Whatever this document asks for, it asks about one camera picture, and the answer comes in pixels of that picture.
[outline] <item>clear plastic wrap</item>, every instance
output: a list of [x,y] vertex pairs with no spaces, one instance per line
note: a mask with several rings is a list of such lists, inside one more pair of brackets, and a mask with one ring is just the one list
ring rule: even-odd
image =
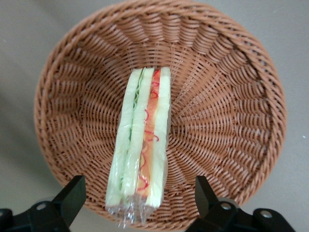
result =
[[134,70],[129,78],[106,192],[120,224],[143,222],[163,201],[170,129],[170,70]]

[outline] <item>gray surface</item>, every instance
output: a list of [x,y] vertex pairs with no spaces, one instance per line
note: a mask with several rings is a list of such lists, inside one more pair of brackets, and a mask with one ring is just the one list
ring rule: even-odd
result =
[[[298,232],[309,228],[309,1],[206,0],[255,35],[272,57],[286,96],[288,128],[281,157],[243,206],[281,212]],[[110,0],[0,1],[0,208],[20,213],[61,186],[36,140],[33,98],[41,69],[64,33]],[[117,226],[83,209],[73,232]]]

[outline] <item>metal screw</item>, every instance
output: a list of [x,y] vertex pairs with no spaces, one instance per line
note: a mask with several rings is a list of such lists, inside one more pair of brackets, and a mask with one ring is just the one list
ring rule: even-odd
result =
[[39,204],[39,205],[37,206],[37,210],[44,209],[45,207],[46,207],[46,204],[45,204],[45,203]]
[[272,218],[272,214],[268,212],[267,210],[262,210],[261,215],[265,218]]
[[232,208],[228,203],[222,203],[221,207],[225,210],[230,210]]

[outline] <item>basket rim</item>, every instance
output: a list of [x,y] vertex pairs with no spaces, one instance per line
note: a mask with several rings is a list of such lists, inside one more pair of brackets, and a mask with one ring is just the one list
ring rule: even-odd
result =
[[[46,125],[44,122],[46,120],[46,103],[48,99],[48,89],[46,87],[50,86],[52,81],[52,73],[57,68],[60,61],[65,56],[66,52],[74,47],[80,39],[88,35],[91,32],[94,32],[98,29],[97,22],[105,21],[105,23],[113,22],[115,18],[121,15],[126,17],[132,15],[129,13],[130,10],[135,10],[139,14],[144,14],[146,12],[152,12],[157,9],[160,10],[160,13],[170,13],[170,14],[179,14],[182,16],[188,16],[192,19],[200,20],[217,29],[217,26],[220,24],[220,33],[229,38],[231,42],[237,46],[239,50],[244,52],[251,63],[251,66],[256,69],[256,72],[264,82],[265,92],[268,96],[268,103],[270,105],[271,117],[274,120],[272,123],[271,137],[269,140],[269,147],[276,148],[269,150],[267,149],[267,155],[265,160],[261,163],[260,170],[255,173],[254,179],[252,182],[243,190],[242,202],[246,202],[251,196],[253,196],[269,177],[271,170],[275,166],[276,161],[282,150],[282,145],[284,143],[285,134],[286,134],[286,103],[283,92],[283,87],[278,77],[276,68],[274,67],[273,61],[270,58],[268,52],[262,44],[251,35],[243,26],[241,26],[234,19],[226,16],[224,13],[215,9],[214,7],[199,3],[191,0],[128,0],[121,3],[113,4],[107,7],[104,7],[88,17],[84,18],[77,25],[75,25],[64,37],[57,43],[54,49],[51,51],[47,62],[42,70],[35,94],[34,101],[34,123],[36,134],[40,143],[41,151],[46,157],[51,155],[46,147],[44,147],[43,141],[47,139],[47,135],[44,133],[46,131]],[[259,54],[257,57],[256,53],[249,53],[248,51],[255,49],[255,52]],[[282,134],[275,134],[274,128],[281,129]],[[57,176],[59,172],[56,171],[55,166],[52,163],[47,162],[50,169],[52,170],[54,176]],[[149,226],[136,228],[140,229],[149,229]],[[159,229],[169,229],[169,230],[179,230],[183,228],[182,226],[160,226]]]

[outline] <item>wicker basket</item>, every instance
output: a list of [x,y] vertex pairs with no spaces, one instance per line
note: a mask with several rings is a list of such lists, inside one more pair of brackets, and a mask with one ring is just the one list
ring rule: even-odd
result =
[[148,230],[195,218],[195,176],[220,197],[247,201],[271,172],[286,129],[283,90],[262,45],[214,8],[186,0],[131,0],[75,26],[54,48],[35,97],[45,158],[65,185],[84,174],[85,205],[104,209],[118,116],[134,68],[169,66],[172,124],[162,206]]

